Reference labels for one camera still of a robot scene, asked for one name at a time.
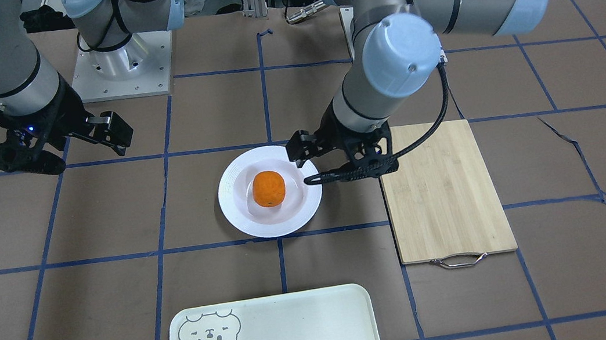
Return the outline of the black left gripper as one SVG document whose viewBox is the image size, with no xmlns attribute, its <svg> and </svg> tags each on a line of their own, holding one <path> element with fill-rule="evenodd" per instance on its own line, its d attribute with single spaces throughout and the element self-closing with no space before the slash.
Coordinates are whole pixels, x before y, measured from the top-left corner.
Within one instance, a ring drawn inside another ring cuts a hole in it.
<svg viewBox="0 0 606 340">
<path fill-rule="evenodd" d="M 339 122 L 333 104 L 329 103 L 319 129 L 322 128 L 331 137 L 334 150 L 341 150 L 346 156 L 347 162 L 336 169 L 364 168 L 374 173 L 374 178 L 395 172 L 399 168 L 399 161 L 393 157 L 391 147 L 383 148 L 381 145 L 382 142 L 392 140 L 388 124 L 383 124 L 372 132 L 352 131 Z"/>
</svg>

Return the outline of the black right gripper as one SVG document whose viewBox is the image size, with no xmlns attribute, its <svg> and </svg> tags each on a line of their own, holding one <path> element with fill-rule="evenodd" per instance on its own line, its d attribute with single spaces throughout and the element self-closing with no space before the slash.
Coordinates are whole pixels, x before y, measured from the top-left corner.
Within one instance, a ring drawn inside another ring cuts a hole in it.
<svg viewBox="0 0 606 340">
<path fill-rule="evenodd" d="M 0 109 L 0 171 L 17 172 L 21 162 L 46 151 L 46 145 L 63 150 L 70 132 L 88 114 L 91 113 L 86 111 L 79 95 L 67 83 L 59 84 L 53 100 L 34 113 L 6 115 Z"/>
</svg>

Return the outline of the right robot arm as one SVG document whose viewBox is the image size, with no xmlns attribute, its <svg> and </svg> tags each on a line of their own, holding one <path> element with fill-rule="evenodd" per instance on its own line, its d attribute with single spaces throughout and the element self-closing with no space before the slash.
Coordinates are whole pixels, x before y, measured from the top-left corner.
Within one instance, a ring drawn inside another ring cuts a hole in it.
<svg viewBox="0 0 606 340">
<path fill-rule="evenodd" d="M 151 53 L 141 33 L 183 26 L 184 0 L 63 0 L 86 53 L 121 55 L 139 74 Z M 22 0 L 0 0 L 0 171 L 60 175 L 68 138 L 107 146 L 120 157 L 133 130 L 115 112 L 93 115 L 26 35 Z"/>
</svg>

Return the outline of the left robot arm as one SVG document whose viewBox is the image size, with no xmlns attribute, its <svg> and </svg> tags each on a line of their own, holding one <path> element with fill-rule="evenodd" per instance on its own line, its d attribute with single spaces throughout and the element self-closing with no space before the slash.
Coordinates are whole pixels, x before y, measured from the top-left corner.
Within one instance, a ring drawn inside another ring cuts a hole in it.
<svg viewBox="0 0 606 340">
<path fill-rule="evenodd" d="M 323 0 L 353 7 L 353 65 L 331 101 L 319 129 L 298 131 L 286 144 L 290 161 L 301 167 L 313 157 L 343 150 L 348 162 L 340 168 L 305 178 L 307 185 L 379 177 L 396 171 L 398 158 L 423 144 L 440 126 L 448 107 L 448 76 L 439 56 L 438 31 L 514 35 L 532 31 L 541 21 L 548 0 Z M 14 120 L 9 138 L 29 149 L 20 170 L 60 175 L 66 162 L 46 146 L 64 149 L 66 139 L 79 138 L 112 147 L 124 154 L 132 139 L 126 123 L 92 122 L 81 98 L 36 50 L 19 15 L 20 0 L 0 0 L 0 27 L 12 32 L 2 55 L 18 62 L 11 69 L 21 81 L 5 100 Z M 437 70 L 443 87 L 438 117 L 421 138 L 397 153 L 382 149 L 391 140 L 387 119 Z"/>
</svg>

